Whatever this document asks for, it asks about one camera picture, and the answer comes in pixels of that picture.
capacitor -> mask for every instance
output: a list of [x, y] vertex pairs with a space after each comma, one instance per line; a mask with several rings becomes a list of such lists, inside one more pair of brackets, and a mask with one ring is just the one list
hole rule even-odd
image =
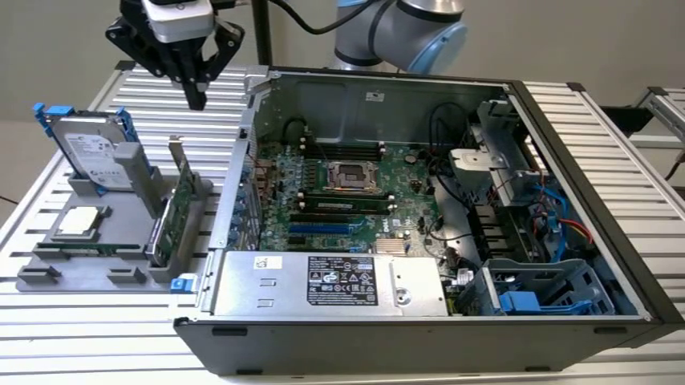
[[414, 155], [411, 155], [411, 154], [404, 156], [404, 163], [406, 164], [416, 164], [416, 160], [418, 160], [416, 157]]

motherboard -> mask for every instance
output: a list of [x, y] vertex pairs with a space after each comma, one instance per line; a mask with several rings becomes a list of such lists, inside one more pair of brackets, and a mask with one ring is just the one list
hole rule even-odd
[[420, 149], [263, 144], [256, 160], [260, 249], [438, 254], [426, 238], [439, 215]]

green circuit board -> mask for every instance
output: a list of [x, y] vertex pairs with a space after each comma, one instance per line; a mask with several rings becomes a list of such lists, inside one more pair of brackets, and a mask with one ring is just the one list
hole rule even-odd
[[[375, 169], [376, 190], [370, 196], [394, 196], [396, 206], [388, 215], [350, 214], [348, 233], [292, 233], [292, 215], [297, 209], [297, 192], [334, 195], [329, 190], [328, 170], [332, 163], [354, 164], [346, 160], [305, 159], [293, 148], [280, 144], [261, 145], [259, 161], [269, 161], [272, 167], [265, 175], [265, 186], [272, 186], [261, 200], [263, 228], [259, 248], [273, 251], [325, 250], [367, 253], [374, 250], [378, 239], [403, 239], [407, 256], [426, 256], [426, 247], [439, 253], [442, 245], [423, 245], [424, 234], [418, 231], [418, 219], [426, 226], [436, 218], [438, 205], [428, 187], [428, 170], [423, 160], [408, 164], [404, 157], [416, 156], [418, 150], [408, 146], [387, 145], [380, 161], [358, 162]], [[288, 243], [296, 237], [297, 244]]]

white sticker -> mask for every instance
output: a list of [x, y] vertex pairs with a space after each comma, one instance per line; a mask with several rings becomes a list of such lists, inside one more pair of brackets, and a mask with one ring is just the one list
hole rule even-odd
[[68, 145], [88, 178], [105, 188], [131, 188], [127, 172], [115, 163], [115, 146], [98, 135], [65, 134]]
[[280, 256], [268, 256], [268, 257], [255, 257], [255, 270], [264, 269], [281, 269], [283, 268], [283, 257]]
[[383, 92], [367, 92], [366, 93], [366, 101], [367, 102], [382, 102], [386, 100], [386, 94]]

white plastic part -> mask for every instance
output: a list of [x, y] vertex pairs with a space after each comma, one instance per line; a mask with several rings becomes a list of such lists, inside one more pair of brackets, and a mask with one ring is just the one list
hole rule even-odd
[[213, 9], [209, 0], [157, 6], [143, 0], [153, 36], [163, 43], [203, 38], [213, 32]]

